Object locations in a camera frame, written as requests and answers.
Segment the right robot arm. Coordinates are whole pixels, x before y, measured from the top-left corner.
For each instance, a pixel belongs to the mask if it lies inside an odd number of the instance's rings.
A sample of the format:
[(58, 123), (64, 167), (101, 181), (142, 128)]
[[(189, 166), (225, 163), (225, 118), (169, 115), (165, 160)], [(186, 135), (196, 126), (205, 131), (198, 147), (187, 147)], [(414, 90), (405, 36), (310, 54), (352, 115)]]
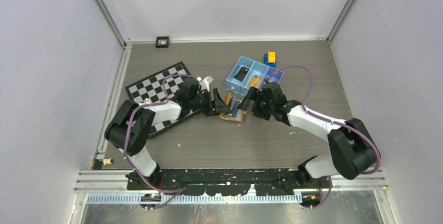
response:
[(261, 89), (251, 87), (238, 109), (246, 111), (250, 105), (258, 118), (274, 117), (328, 143), (328, 156), (314, 156), (298, 166), (298, 181), (304, 187), (313, 187), (325, 176), (341, 175), (353, 180), (360, 174), (372, 174), (380, 167), (380, 152), (364, 123), (357, 118), (334, 119), (299, 101), (288, 100), (276, 82), (269, 82)]

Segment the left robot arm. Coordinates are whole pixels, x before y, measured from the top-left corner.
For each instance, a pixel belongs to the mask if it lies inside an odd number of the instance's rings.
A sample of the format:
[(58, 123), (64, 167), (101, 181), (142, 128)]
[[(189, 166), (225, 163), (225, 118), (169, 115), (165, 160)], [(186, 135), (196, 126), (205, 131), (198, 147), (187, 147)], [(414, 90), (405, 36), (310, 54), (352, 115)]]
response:
[(227, 114), (231, 109), (216, 88), (209, 88), (208, 81), (189, 77), (178, 85), (172, 98), (164, 101), (146, 104), (124, 101), (108, 124), (104, 138), (121, 150), (141, 174), (141, 184), (153, 190), (160, 183), (160, 175), (158, 163), (146, 148), (151, 128), (157, 123), (180, 120), (195, 111), (210, 116)]

